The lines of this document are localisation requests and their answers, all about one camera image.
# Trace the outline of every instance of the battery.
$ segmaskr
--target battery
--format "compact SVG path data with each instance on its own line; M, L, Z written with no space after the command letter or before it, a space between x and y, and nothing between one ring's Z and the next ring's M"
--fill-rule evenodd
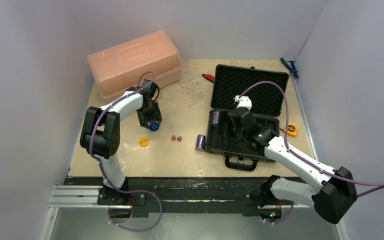
M215 111L213 114L212 114L212 124L213 125L216 125L219 123L219 118L220 118L220 112L219 111Z
M204 152L205 151L204 146L205 146L205 136L202 134L199 134L198 137L196 138L195 150Z

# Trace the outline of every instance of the yellow bottle cap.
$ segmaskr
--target yellow bottle cap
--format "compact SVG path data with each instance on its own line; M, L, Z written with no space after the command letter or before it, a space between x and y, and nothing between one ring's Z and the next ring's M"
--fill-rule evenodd
M146 136L139 139L139 145L141 147L146 147L146 146L148 146L148 144L150 144L150 140Z

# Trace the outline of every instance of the floor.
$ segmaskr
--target floor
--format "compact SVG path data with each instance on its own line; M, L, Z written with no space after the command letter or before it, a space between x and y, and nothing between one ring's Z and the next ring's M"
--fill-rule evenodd
M271 227L258 217L240 214L179 214L165 213L161 222L146 232L130 232L108 224L103 208L60 208L52 240L238 240L292 239L338 240L336 226L322 220L308 207L295 208L287 220ZM124 225L144 228L158 215L129 219Z

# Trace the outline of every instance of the blue pliers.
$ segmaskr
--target blue pliers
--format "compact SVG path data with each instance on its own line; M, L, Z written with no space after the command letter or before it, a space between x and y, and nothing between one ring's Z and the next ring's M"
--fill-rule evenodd
M289 72L291 74L293 74L293 76L296 78L296 79L299 79L300 77L298 76L298 71L297 71L297 68L295 67L295 64L293 61L290 61L290 66L289 64L285 61L285 59L282 57L280 59L280 61L283 63L283 65L289 70Z

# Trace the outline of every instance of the orange storage box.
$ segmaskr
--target orange storage box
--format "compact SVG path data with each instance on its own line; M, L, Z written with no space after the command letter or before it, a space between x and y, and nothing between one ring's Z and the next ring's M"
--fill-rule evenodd
M107 101L122 96L130 87L136 87L146 71L154 71L155 82L164 88L180 80L183 68L178 49L164 31L93 53L87 60L99 92ZM142 81L151 77L149 73Z

